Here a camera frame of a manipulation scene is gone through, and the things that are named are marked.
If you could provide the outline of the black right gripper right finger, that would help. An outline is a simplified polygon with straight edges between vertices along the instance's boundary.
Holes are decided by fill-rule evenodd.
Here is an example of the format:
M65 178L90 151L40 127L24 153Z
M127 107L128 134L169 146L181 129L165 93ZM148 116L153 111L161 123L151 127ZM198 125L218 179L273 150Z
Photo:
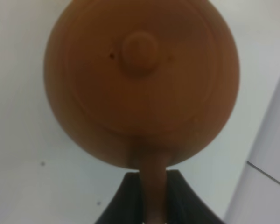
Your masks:
M223 224L198 197L179 170L167 172L168 224Z

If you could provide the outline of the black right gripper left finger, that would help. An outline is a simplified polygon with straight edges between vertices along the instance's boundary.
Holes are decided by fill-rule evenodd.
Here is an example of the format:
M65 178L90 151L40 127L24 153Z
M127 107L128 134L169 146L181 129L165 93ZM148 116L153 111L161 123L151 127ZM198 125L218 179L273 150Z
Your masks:
M141 224L143 221L140 176L139 173L128 172L96 223Z

